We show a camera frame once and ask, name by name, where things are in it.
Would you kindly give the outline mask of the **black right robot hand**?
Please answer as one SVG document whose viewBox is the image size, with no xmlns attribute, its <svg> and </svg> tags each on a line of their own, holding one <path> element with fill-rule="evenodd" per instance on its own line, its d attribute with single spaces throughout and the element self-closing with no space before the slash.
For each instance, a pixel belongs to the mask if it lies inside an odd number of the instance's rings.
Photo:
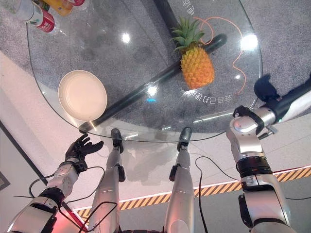
<svg viewBox="0 0 311 233">
<path fill-rule="evenodd" d="M 275 123 L 285 122 L 311 107 L 311 79 L 280 96 L 269 82 L 270 75 L 259 78 L 254 85 L 256 96 L 275 115 Z"/>
</svg>

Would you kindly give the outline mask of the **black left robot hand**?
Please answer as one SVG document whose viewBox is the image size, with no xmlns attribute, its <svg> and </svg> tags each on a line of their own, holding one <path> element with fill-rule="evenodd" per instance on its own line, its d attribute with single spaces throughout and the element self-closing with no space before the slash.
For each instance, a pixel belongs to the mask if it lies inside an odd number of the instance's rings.
<svg viewBox="0 0 311 233">
<path fill-rule="evenodd" d="M 93 144 L 85 133 L 70 145 L 65 153 L 65 161 L 84 161 L 87 155 L 98 152 L 103 145 L 103 141 Z"/>
</svg>

